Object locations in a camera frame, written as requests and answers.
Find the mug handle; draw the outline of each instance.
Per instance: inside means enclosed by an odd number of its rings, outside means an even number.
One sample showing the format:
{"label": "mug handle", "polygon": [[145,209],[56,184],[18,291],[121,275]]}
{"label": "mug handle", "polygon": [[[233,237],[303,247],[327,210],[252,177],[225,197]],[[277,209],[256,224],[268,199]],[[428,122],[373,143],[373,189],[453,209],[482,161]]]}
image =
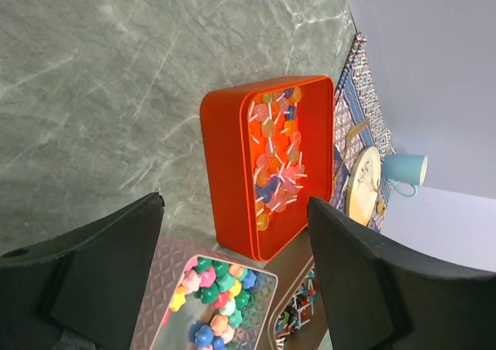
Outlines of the mug handle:
{"label": "mug handle", "polygon": [[414,196],[417,194],[417,190],[419,189],[419,187],[418,187],[417,185],[412,185],[412,184],[409,184],[409,185],[413,188],[413,194],[405,194],[405,193],[403,192],[403,190],[400,190],[400,189],[396,186],[396,184],[398,183],[397,181],[395,181],[395,180],[390,180],[389,178],[386,178],[386,181],[387,181],[388,183],[390,183],[390,184],[391,184],[391,186],[392,186],[392,187],[393,187],[393,188],[394,188],[394,189],[395,189],[395,190],[396,190],[396,191],[397,191],[400,195],[402,195],[402,196],[404,196],[404,197],[414,197]]}

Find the patterned rug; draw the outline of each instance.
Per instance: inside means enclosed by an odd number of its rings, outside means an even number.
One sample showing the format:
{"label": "patterned rug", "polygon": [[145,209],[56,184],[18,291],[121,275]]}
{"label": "patterned rug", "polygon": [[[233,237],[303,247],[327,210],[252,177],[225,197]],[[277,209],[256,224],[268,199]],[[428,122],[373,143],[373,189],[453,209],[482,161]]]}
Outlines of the patterned rug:
{"label": "patterned rug", "polygon": [[[345,159],[336,183],[331,205],[344,212],[346,200],[346,185],[350,178],[358,154],[365,148],[375,146],[379,150],[381,159],[386,154],[393,153],[391,132],[386,128],[379,105],[379,97],[375,91],[374,82],[370,75],[370,68],[365,52],[367,40],[361,33],[356,35],[351,47],[348,61],[343,69],[339,83],[336,86],[336,106],[334,111],[334,170],[342,161],[346,134],[356,124],[368,119],[370,126],[365,128],[352,140],[351,147]],[[381,190],[378,201],[384,201],[386,206],[391,195],[391,185],[384,178],[381,179]],[[370,227],[380,231],[384,216],[374,211]]]}

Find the light blue cup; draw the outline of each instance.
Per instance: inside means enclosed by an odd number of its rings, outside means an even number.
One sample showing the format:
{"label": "light blue cup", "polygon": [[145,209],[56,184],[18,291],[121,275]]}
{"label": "light blue cup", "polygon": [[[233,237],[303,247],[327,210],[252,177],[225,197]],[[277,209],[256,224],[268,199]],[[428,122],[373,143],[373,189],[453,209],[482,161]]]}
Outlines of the light blue cup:
{"label": "light blue cup", "polygon": [[[382,163],[382,175],[386,181],[404,197],[413,197],[422,186],[427,171],[427,156],[414,154],[386,155]],[[398,182],[409,184],[413,188],[412,194],[406,194],[397,186]]]}

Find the red container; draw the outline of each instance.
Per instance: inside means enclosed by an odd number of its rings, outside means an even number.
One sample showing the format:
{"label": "red container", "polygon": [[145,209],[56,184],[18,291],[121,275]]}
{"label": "red container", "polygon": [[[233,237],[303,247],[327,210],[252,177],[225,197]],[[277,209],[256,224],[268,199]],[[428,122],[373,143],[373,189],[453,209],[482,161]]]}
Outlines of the red container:
{"label": "red container", "polygon": [[[257,230],[253,172],[263,153],[250,139],[248,111],[259,94],[301,88],[300,150],[308,175],[298,200]],[[280,77],[209,92],[200,107],[215,232],[220,245],[256,261],[269,261],[307,225],[310,197],[332,195],[334,84],[329,77]]]}

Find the wall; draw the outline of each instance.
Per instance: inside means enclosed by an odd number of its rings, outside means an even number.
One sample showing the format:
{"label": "wall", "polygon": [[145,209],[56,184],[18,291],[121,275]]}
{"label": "wall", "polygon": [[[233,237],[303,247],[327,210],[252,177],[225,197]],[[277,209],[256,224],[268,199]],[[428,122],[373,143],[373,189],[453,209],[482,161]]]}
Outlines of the wall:
{"label": "wall", "polygon": [[496,201],[429,187],[391,195],[382,234],[419,252],[496,272]]}
{"label": "wall", "polygon": [[349,0],[393,143],[425,185],[496,198],[494,0]]}

